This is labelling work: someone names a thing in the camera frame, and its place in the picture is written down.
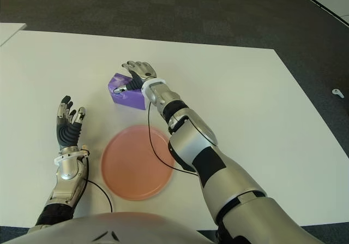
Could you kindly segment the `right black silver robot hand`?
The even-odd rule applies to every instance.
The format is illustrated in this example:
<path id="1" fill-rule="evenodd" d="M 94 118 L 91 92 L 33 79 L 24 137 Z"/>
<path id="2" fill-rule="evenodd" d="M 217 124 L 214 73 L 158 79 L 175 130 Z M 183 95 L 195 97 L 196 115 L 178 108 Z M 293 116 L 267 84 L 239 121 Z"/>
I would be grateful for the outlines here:
<path id="1" fill-rule="evenodd" d="M 120 94 L 125 91 L 140 90 L 147 80 L 157 78 L 155 70 L 147 62 L 127 61 L 122 64 L 122 67 L 131 74 L 132 80 L 127 84 L 115 88 L 113 90 L 115 94 Z"/>

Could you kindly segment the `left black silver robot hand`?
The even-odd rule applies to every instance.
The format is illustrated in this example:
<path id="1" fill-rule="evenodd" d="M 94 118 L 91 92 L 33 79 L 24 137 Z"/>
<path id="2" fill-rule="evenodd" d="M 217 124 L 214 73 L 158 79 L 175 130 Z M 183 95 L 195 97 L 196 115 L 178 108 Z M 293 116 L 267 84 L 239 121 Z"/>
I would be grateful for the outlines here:
<path id="1" fill-rule="evenodd" d="M 72 110 L 73 101 L 71 96 L 65 96 L 61 100 L 56 118 L 56 135 L 59 148 L 77 147 L 82 122 L 86 116 L 86 109 L 80 107 Z"/>

